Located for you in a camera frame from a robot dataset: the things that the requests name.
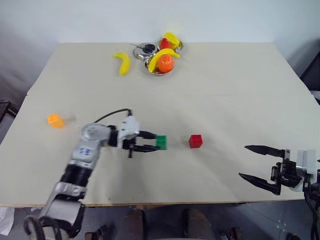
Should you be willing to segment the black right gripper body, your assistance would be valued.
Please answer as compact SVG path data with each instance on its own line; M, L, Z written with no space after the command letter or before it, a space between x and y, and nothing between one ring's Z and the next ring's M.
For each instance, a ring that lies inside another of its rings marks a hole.
M282 162L271 168L270 180L274 182L271 192L277 196L281 194L282 186L295 188L302 180L297 174L296 162L290 161L290 153L288 149L281 149L273 154L282 158Z

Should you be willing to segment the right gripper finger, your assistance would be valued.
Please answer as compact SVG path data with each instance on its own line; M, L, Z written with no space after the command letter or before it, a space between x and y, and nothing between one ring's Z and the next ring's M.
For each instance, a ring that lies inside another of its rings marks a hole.
M279 158L284 158L286 152L284 149L276 149L265 145L246 145L244 148L260 155L270 155Z
M265 179L253 176L253 175L248 175L248 174L243 174L243 173L238 173L238 175L243 178L244 180L246 180L247 182L251 183L252 185L269 191L271 193L273 193L274 195L279 196L281 194L281 186L277 185L277 184L271 184L268 183Z

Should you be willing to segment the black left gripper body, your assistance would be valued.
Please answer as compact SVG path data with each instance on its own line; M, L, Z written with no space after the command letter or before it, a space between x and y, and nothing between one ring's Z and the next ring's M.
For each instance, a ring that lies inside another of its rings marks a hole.
M122 149L128 151L128 158L133 157L133 152L138 152L138 153L144 152L143 145L136 145L137 138L144 138L143 133L140 132L137 136L134 136L131 139L125 139L122 141Z

